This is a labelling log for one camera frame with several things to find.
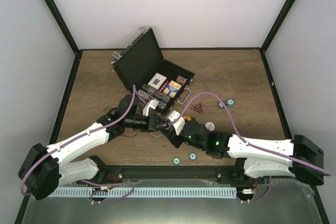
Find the blue orange chip row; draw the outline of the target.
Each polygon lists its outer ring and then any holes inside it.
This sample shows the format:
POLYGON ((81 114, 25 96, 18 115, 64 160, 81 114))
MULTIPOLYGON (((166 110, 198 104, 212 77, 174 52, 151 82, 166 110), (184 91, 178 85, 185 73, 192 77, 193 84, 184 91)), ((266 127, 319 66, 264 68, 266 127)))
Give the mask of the blue orange chip row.
POLYGON ((138 91, 137 91, 137 94, 138 94, 139 99, 140 99, 141 101, 144 101, 145 104, 147 104, 147 102, 149 102, 150 100, 153 100, 153 99, 158 100, 158 101, 159 101, 159 104, 158 104, 158 106, 157 106, 156 109, 155 109, 155 110, 157 110, 157 111, 164 111, 164 110, 166 109, 166 107, 167 107, 167 104, 166 104, 166 103, 164 103, 164 102, 160 101, 159 99, 157 99, 157 98, 155 98, 155 97, 149 95, 147 92, 145 92, 145 91, 143 91, 143 90, 138 90, 138 91))

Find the red black triangular button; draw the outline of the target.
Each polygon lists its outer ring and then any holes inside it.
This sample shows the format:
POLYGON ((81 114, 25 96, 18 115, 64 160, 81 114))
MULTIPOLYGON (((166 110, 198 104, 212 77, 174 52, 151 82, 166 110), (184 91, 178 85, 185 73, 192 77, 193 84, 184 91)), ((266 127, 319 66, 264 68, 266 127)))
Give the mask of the red black triangular button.
POLYGON ((197 103, 196 105, 191 107, 191 110, 196 111, 197 113, 203 114, 204 110, 203 110, 203 105, 202 103, 197 103))

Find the orange big blind button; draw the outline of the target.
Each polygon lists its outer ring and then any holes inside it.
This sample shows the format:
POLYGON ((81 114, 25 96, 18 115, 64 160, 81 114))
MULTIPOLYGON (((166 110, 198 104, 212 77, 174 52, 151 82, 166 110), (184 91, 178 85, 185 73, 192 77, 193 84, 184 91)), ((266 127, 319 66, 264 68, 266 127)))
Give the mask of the orange big blind button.
POLYGON ((190 120, 191 120, 191 118, 190 118, 189 116, 183 116, 183 118, 184 118, 185 120, 187 120, 187 121, 190 121, 190 120))

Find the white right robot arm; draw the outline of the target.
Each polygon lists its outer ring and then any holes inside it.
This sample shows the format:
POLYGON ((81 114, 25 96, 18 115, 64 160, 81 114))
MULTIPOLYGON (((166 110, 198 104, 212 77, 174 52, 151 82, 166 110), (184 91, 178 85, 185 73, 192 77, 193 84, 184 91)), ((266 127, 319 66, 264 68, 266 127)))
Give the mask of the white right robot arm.
POLYGON ((264 176, 294 177, 315 186, 324 184, 324 152, 303 135, 292 140, 261 140, 219 131, 210 131, 195 119, 180 118, 176 123, 162 123, 160 131, 176 148, 190 145, 215 158, 234 158, 238 167, 233 177, 244 184, 264 176))

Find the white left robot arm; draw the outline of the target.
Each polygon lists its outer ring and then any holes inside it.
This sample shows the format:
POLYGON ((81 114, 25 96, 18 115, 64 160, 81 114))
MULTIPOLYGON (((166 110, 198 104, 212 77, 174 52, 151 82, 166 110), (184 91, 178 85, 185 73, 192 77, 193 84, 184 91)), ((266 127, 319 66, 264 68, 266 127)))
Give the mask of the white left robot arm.
POLYGON ((116 108, 111 108, 82 132, 55 144, 35 144, 18 171, 22 181, 20 193, 41 200, 57 187, 78 180, 92 180, 95 184, 102 184, 107 178, 107 170, 100 158, 94 156, 79 162, 74 160, 122 135, 126 128, 150 133, 168 129, 171 125, 169 120, 150 112, 158 105, 157 100, 151 100, 146 103, 142 113, 137 114, 139 99, 129 94, 116 108))

